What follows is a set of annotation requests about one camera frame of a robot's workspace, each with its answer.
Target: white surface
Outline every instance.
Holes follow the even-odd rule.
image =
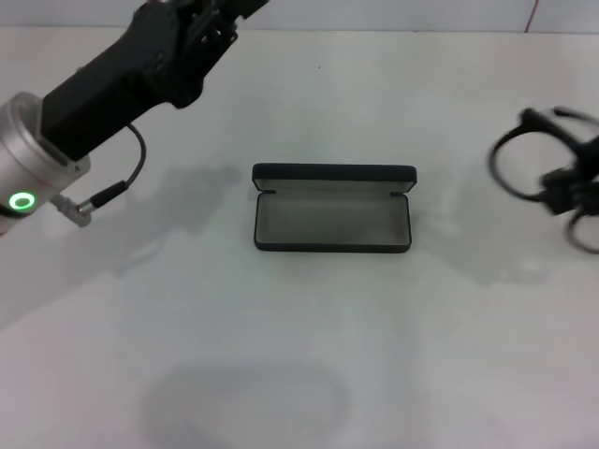
[[[599,33],[599,2],[541,0],[531,32]]]
[[[46,93],[118,35],[1,30],[0,97]],[[243,33],[199,102],[139,120],[127,198],[83,231],[46,207],[0,241],[0,446],[596,447],[599,259],[485,157],[525,106],[598,113],[597,48]],[[512,176],[558,149],[526,141]],[[122,133],[71,194],[136,158]],[[415,165],[412,250],[257,251],[257,162]]]
[[[8,0],[4,25],[126,26],[141,0]],[[254,29],[524,31],[533,0],[271,0]]]

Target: black eyeglasses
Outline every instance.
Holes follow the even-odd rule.
[[[578,120],[591,124],[599,132],[599,120],[591,115],[569,108],[555,108],[551,111],[556,117]],[[524,194],[501,175],[497,167],[500,149],[510,140],[519,136],[541,133],[558,139],[575,156],[574,164],[559,168],[541,177],[542,189],[536,194]],[[489,155],[489,171],[492,178],[510,195],[523,201],[543,203],[553,215],[561,215],[570,210],[575,213],[565,229],[565,236],[576,248],[585,253],[599,254],[599,247],[585,244],[576,236],[576,228],[585,217],[599,215],[599,136],[580,142],[568,131],[554,123],[547,116],[534,109],[520,113],[520,125],[500,138]]]

